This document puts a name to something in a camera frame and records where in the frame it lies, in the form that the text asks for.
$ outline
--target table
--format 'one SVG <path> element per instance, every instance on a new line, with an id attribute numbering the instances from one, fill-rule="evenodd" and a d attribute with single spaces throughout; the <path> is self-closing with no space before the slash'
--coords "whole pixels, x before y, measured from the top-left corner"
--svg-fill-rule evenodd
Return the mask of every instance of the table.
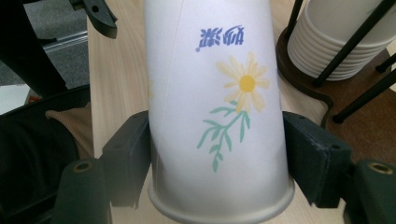
<path id="1" fill-rule="evenodd" d="M 145 63 L 143 0 L 107 0 L 117 21 L 116 40 L 97 33 L 88 25 L 92 125 L 95 157 L 121 124 L 132 114 L 148 109 Z M 271 0 L 275 42 L 288 24 L 293 0 Z M 287 81 L 279 80 L 282 109 L 306 116 L 319 124 L 326 105 L 295 90 Z M 114 223 L 176 223 L 159 213 L 147 194 L 150 173 L 137 209 L 112 208 Z M 308 204 L 296 186 L 290 206 L 266 223 L 344 223 L 345 203 L 338 209 L 317 209 Z"/>

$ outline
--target brand logo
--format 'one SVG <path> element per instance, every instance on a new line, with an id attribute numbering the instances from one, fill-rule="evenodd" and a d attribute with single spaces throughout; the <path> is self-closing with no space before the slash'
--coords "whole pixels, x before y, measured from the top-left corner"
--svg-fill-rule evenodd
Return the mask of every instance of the brand logo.
<path id="1" fill-rule="evenodd" d="M 238 25 L 228 29 L 223 33 L 223 28 L 209 28 L 201 30 L 201 40 L 199 47 L 196 49 L 199 52 L 202 48 L 211 48 L 221 44 L 242 45 L 244 43 L 244 29 L 242 25 Z"/>

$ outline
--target wooden table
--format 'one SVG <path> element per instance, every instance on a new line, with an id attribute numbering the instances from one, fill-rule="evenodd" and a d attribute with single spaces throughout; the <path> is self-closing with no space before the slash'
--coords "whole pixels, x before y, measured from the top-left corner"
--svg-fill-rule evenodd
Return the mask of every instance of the wooden table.
<path id="1" fill-rule="evenodd" d="M 89 23 L 89 59 L 95 157 L 114 132 L 132 114 L 148 109 L 143 0 L 107 0 L 119 18 L 116 40 L 97 33 Z M 293 0 L 271 0 L 275 42 L 286 28 Z M 320 123 L 326 105 L 279 80 L 282 107 Z M 149 201 L 147 182 L 137 209 L 112 208 L 114 223 L 176 223 L 161 215 Z M 344 223 L 345 203 L 338 209 L 317 209 L 296 187 L 290 206 L 267 223 Z"/>

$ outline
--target hole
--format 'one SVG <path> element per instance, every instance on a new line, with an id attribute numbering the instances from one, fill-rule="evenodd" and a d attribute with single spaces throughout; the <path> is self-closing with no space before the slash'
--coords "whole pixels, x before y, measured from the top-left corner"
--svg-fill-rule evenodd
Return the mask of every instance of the hole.
<path id="1" fill-rule="evenodd" d="M 376 163 L 376 162 L 370 163 L 369 167 L 372 170 L 379 172 L 380 174 L 383 174 L 383 175 L 392 175 L 393 174 L 392 169 L 390 169 L 388 166 L 380 164 L 380 163 Z"/>
<path id="2" fill-rule="evenodd" d="M 97 6 L 92 7 L 92 12 L 98 12 L 98 11 L 99 11 L 99 7 L 97 7 Z"/>
<path id="3" fill-rule="evenodd" d="M 333 148 L 333 149 L 340 149 L 341 147 L 338 146 L 338 145 L 332 145 L 332 148 Z"/>
<path id="4" fill-rule="evenodd" d="M 83 172 L 86 172 L 86 171 L 90 170 L 91 168 L 92 168 L 92 163 L 90 163 L 88 161 L 84 161 L 84 162 L 82 162 L 80 164 L 77 164 L 74 167 L 73 171 L 75 173 L 83 173 Z"/>

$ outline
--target gray carpet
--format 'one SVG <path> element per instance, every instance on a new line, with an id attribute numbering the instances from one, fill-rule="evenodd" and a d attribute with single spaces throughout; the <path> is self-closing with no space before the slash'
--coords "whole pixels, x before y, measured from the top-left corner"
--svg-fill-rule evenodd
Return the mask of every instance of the gray carpet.
<path id="1" fill-rule="evenodd" d="M 68 0 L 43 0 L 24 5 L 38 38 L 65 38 L 87 30 L 83 9 L 74 11 Z M 86 41 L 48 52 L 49 58 L 64 78 L 67 88 L 89 84 L 88 44 Z M 0 85 L 23 84 L 23 81 L 0 62 Z"/>

